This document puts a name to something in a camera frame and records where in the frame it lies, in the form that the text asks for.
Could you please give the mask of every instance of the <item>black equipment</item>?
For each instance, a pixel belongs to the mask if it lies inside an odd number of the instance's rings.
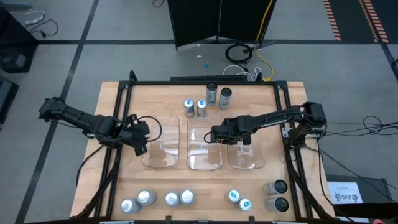
[[[19,86],[7,80],[0,80],[0,130]]]
[[[7,73],[28,72],[38,45],[36,38],[0,7],[0,68]]]
[[[242,141],[244,145],[249,145],[251,134],[254,134],[258,129],[290,121],[300,124],[288,133],[292,146],[305,145],[305,136],[313,128],[320,128],[326,124],[322,105],[306,102],[301,106],[292,106],[285,110],[260,116],[243,115],[236,118],[226,118],[221,125],[211,127],[210,142],[232,145]]]
[[[68,106],[60,98],[45,99],[39,109],[39,119],[44,121],[66,121],[83,130],[83,134],[95,136],[100,144],[107,147],[118,147],[122,144],[134,148],[136,156],[147,152],[146,144],[149,127],[140,121],[135,114],[121,121],[112,116],[91,115]]]

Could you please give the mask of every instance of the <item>silver can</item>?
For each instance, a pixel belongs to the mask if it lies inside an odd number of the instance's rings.
[[[169,207],[176,207],[180,203],[180,194],[177,192],[169,192],[166,194],[164,201]]]
[[[206,87],[206,101],[209,105],[215,105],[217,99],[217,84],[209,83]]]
[[[138,203],[141,205],[152,205],[156,202],[156,193],[153,190],[141,190],[138,193],[137,199]]]
[[[120,204],[120,210],[125,214],[137,213],[142,209],[142,205],[135,198],[125,198]]]
[[[286,212],[289,209],[289,203],[282,197],[269,198],[265,202],[265,208],[270,212]]]
[[[287,184],[284,180],[276,180],[264,184],[264,192],[269,195],[283,194],[287,191]]]
[[[230,88],[223,88],[220,94],[219,106],[221,110],[228,110],[231,102],[232,90]]]
[[[235,204],[235,207],[240,211],[248,212],[252,207],[252,203],[248,198],[242,198],[238,203]]]
[[[230,190],[226,193],[226,198],[232,203],[238,203],[241,199],[241,194],[237,190]]]
[[[203,118],[207,116],[207,102],[206,100],[199,100],[197,103],[197,116]]]
[[[184,111],[185,116],[188,118],[191,118],[195,115],[194,102],[192,99],[189,98],[184,101]]]
[[[193,190],[181,191],[180,200],[184,205],[193,204],[195,201],[195,194],[193,193]]]

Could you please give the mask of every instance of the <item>clear plastic container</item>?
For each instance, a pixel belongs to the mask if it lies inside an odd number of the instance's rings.
[[[238,142],[223,147],[227,148],[228,162],[234,169],[258,169],[265,165],[261,152],[261,135],[258,132],[251,135],[251,144],[248,146]]]
[[[187,166],[189,169],[214,170],[223,166],[221,144],[209,144],[203,139],[213,125],[220,123],[218,117],[191,118],[188,120]],[[210,141],[210,134],[206,136],[206,141]]]
[[[180,148],[180,120],[176,116],[156,117],[162,125],[161,137],[147,143],[148,152],[142,157],[142,164],[147,167],[166,168],[175,166],[178,162]],[[159,136],[159,124],[146,118],[150,130],[150,140]]]

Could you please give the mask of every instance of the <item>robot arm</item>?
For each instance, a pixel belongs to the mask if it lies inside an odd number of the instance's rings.
[[[258,129],[278,125],[286,122],[298,122],[300,125],[289,131],[292,145],[305,140],[312,128],[320,128],[326,124],[325,114],[321,104],[306,102],[301,106],[292,106],[285,110],[263,114],[260,116],[243,115],[226,118],[221,125],[211,127],[211,143],[244,145],[251,143],[251,134]]]
[[[146,122],[138,120],[135,114],[127,117],[127,121],[111,116],[94,116],[68,106],[56,97],[45,99],[39,112],[39,119],[46,122],[66,121],[82,129],[84,135],[93,134],[104,146],[118,147],[126,144],[134,148],[137,156],[147,152],[148,138],[145,135],[149,134],[149,128]]]

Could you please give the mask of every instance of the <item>black partition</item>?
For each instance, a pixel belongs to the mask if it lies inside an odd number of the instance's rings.
[[[262,42],[275,4],[276,0],[168,0],[175,46],[213,36]]]

